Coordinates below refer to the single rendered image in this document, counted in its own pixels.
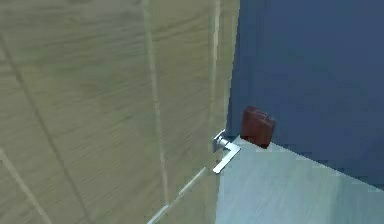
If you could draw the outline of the dark red box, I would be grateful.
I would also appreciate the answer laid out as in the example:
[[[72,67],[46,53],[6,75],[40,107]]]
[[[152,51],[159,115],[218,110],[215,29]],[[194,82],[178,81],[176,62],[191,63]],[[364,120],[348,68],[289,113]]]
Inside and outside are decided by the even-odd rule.
[[[267,149],[271,143],[275,120],[257,107],[248,106],[243,113],[240,137]]]

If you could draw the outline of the pale wooden room door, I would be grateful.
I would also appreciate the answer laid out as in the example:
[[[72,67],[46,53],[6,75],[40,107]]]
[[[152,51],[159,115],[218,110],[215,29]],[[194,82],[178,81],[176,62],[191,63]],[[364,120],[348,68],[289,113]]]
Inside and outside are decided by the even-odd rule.
[[[240,0],[0,0],[0,224],[215,224]]]

